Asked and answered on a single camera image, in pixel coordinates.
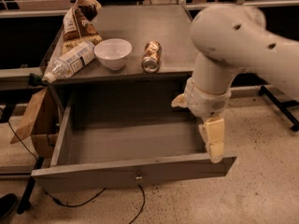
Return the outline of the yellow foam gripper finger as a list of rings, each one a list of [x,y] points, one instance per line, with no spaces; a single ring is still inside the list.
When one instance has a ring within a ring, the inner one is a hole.
[[[185,95],[182,93],[178,95],[172,102],[171,102],[172,107],[181,107],[181,108],[187,108],[188,103],[186,101]]]
[[[199,132],[206,145],[206,152],[213,163],[222,161],[224,154],[225,122],[221,116],[203,119]]]

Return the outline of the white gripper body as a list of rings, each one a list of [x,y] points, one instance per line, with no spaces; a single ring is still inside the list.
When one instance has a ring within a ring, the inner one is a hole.
[[[200,118],[217,116],[228,105],[231,92],[224,94],[210,94],[199,90],[191,78],[187,80],[184,90],[184,98],[190,111]]]

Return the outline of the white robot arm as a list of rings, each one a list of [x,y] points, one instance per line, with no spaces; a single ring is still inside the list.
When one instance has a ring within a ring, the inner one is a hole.
[[[206,151],[218,163],[224,153],[225,110],[234,78],[248,70],[299,100],[299,42],[266,30],[257,7],[214,5],[193,19],[190,35],[198,49],[185,90],[172,101],[203,122],[199,125]]]

